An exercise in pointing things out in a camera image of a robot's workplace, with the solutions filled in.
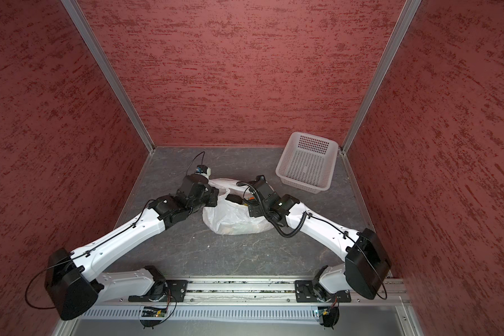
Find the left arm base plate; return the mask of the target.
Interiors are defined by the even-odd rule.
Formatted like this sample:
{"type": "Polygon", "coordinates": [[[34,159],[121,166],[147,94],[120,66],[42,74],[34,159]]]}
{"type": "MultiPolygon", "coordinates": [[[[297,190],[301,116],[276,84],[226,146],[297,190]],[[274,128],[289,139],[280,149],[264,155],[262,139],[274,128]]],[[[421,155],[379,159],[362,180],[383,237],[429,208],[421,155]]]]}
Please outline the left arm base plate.
{"type": "Polygon", "coordinates": [[[148,302],[153,304],[168,303],[171,299],[176,302],[183,302],[186,295],[188,281],[186,280],[166,280],[156,281],[144,295],[130,295],[129,302],[148,302]]]}

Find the white plastic bag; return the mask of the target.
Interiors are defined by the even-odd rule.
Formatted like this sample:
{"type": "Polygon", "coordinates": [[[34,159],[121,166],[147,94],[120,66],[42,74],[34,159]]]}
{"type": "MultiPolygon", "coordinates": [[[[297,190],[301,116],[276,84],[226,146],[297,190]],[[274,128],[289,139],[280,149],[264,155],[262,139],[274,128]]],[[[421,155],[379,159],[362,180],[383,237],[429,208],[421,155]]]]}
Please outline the white plastic bag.
{"type": "Polygon", "coordinates": [[[273,229],[263,214],[259,217],[250,217],[249,207],[227,200],[228,196],[245,195],[252,197],[248,186],[237,186],[235,179],[211,179],[209,185],[219,190],[217,205],[204,207],[202,219],[204,224],[218,235],[251,235],[273,229]]]}

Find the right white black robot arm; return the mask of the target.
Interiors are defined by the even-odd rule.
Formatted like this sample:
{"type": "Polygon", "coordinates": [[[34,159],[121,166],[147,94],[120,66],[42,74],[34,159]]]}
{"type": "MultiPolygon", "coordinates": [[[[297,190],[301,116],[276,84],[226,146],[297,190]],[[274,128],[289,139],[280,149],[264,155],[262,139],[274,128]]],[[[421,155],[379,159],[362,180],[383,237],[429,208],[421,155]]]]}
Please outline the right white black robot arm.
{"type": "Polygon", "coordinates": [[[328,302],[340,291],[352,290],[373,300],[388,298],[380,294],[390,272],[389,256],[377,234],[346,228],[311,210],[292,195],[279,196],[263,175],[256,180],[236,181],[233,186],[243,190],[242,201],[251,217],[264,218],[280,236],[286,239],[302,233],[330,249],[342,263],[323,266],[311,281],[315,298],[328,302]]]}

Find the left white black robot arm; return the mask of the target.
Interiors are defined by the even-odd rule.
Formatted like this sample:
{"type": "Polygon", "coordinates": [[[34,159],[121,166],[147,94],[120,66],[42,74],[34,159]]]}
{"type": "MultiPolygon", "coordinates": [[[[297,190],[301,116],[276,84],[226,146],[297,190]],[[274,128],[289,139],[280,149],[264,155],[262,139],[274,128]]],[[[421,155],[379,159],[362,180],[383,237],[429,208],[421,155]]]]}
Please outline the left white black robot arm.
{"type": "Polygon", "coordinates": [[[130,272],[106,269],[203,207],[217,205],[219,191],[209,185],[210,169],[205,165],[198,169],[183,178],[175,194],[149,200],[140,214],[119,228],[72,252],[59,249],[49,257],[44,287],[61,320],[70,321],[97,303],[119,298],[170,300],[165,276],[152,265],[130,272]]]}

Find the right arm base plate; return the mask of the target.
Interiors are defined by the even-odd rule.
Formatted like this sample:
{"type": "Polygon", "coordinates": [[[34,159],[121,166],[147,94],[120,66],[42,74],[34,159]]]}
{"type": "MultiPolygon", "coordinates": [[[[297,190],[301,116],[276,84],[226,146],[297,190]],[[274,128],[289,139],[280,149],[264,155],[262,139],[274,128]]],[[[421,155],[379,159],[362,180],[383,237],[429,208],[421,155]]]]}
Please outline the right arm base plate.
{"type": "Polygon", "coordinates": [[[338,291],[330,293],[323,288],[319,282],[312,280],[297,280],[295,285],[295,297],[299,303],[304,302],[325,302],[325,303],[349,303],[351,295],[349,291],[338,291]]]}

